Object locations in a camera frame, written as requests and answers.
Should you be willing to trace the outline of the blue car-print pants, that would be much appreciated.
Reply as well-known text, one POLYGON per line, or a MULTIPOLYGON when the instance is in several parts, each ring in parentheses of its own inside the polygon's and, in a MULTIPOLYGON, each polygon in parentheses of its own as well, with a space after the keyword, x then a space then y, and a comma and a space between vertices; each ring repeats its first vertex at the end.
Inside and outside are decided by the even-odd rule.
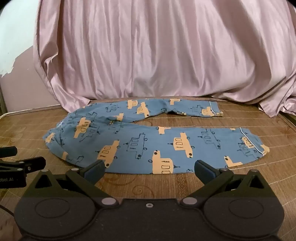
POLYGON ((143 126, 138 121, 162 113, 221 117, 213 101, 139 99, 92 103, 69 113, 44 140, 62 160, 87 167, 97 160, 121 174, 190 173, 197 160, 214 168, 236 167, 269 152, 246 128, 143 126))

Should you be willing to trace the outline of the woven bamboo mat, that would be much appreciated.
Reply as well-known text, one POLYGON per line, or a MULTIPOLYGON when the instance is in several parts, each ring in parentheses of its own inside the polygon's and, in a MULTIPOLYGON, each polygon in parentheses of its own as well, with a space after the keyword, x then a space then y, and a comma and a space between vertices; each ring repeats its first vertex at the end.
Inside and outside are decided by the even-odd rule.
MULTIPOLYGON (((196 118, 175 114, 160 114, 141 121, 146 126, 170 127, 244 127, 259 136, 269 147, 269 153, 258 161, 235 167, 237 174, 259 170, 279 198, 285 219, 279 231, 283 240, 295 240, 295 126, 282 114, 273 118, 256 106, 218 102, 223 116, 196 118)), ((61 107, 7 115, 1 119, 1 146, 18 149, 12 162, 42 156, 47 168, 62 174, 69 166, 52 155, 43 135, 67 115, 61 107)), ((116 198, 182 198, 202 186, 194 174, 168 176, 106 174, 97 184, 116 198)))

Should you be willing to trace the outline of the pink satin curtain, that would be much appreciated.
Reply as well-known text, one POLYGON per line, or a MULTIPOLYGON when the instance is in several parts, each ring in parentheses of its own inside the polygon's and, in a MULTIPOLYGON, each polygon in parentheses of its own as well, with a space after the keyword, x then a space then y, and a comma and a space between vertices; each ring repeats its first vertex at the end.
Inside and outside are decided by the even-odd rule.
POLYGON ((40 1, 33 53, 69 112, 92 99, 211 96, 295 114, 288 1, 40 1))

